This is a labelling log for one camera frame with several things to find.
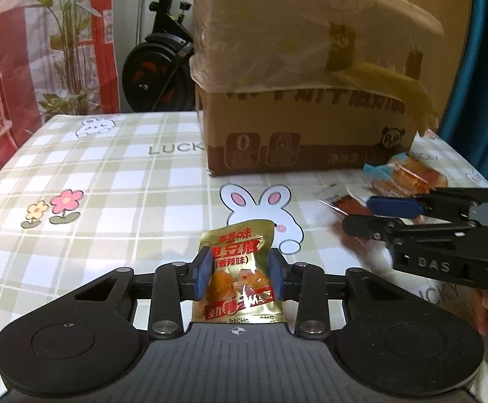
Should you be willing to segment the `black exercise bike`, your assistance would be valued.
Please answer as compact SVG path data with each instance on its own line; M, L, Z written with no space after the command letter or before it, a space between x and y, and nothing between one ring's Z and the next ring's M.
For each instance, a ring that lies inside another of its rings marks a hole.
M134 112L192 111L195 82L189 61L194 54L192 34L184 26L189 2L179 3L179 15L171 15L173 0L145 5L138 0L137 45L129 52L121 72L125 99Z

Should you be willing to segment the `orange snack packet blue end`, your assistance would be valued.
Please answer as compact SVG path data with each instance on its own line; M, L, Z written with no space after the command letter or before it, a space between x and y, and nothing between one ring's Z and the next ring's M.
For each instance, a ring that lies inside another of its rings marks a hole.
M448 186L445 175L406 153L394 155L384 165L365 164L363 173L375 192L383 196L428 194L432 189Z

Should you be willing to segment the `checked bunny tablecloth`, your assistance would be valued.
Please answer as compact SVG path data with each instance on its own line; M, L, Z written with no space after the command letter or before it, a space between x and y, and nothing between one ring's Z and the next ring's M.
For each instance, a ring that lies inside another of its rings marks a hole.
M393 271L378 242L365 257L347 249L319 199L334 184L371 193L357 169L212 177L192 112L52 118L0 171L0 330L117 267L189 260L203 232L244 217L286 219L275 244L290 262L368 264L473 318L470 289Z

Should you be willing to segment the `gold fish tofu snack packet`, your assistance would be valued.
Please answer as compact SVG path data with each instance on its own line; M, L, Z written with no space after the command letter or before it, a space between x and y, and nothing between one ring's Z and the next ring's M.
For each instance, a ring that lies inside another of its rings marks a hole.
M284 321L268 276L275 224L246 220L206 231L199 246L213 257L208 286L192 308L194 322L269 324Z

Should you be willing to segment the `brown cardboard box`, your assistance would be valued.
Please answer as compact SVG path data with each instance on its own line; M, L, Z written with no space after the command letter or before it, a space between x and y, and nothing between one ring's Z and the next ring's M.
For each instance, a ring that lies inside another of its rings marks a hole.
M407 0L194 0L190 67L217 176L379 165L438 125L441 23Z

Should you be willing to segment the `clear red snack packet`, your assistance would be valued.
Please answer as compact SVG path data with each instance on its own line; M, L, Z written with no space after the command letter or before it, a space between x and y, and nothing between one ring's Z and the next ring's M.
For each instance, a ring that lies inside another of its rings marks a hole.
M342 227L342 221L349 215L370 216L372 212L360 199L355 198L346 186L340 184L325 187L318 192L318 199L335 213L332 230L340 237L341 244L355 253L363 253L369 240L349 236Z

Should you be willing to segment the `red plant printed backdrop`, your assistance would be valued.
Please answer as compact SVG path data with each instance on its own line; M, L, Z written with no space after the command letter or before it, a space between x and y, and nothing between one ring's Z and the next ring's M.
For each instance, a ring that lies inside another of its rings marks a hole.
M0 0L0 170L50 118L119 110L113 0Z

